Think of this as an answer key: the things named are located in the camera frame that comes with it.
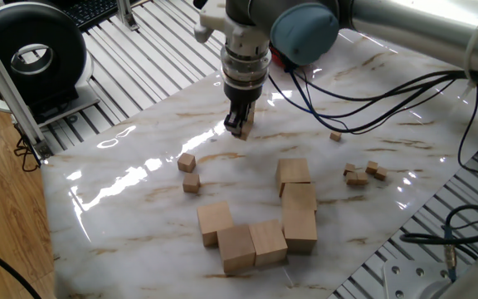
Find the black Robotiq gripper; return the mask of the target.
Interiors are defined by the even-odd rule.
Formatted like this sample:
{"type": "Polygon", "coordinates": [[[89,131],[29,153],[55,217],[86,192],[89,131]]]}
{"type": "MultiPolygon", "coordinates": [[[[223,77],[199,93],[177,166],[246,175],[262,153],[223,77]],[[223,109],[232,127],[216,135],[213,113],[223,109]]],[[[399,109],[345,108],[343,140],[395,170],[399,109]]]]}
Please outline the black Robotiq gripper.
{"type": "Polygon", "coordinates": [[[254,123],[254,103],[262,93],[262,86],[242,90],[229,84],[224,85],[224,93],[231,102],[230,111],[225,117],[224,125],[234,136],[240,136],[244,122],[254,123]]]}

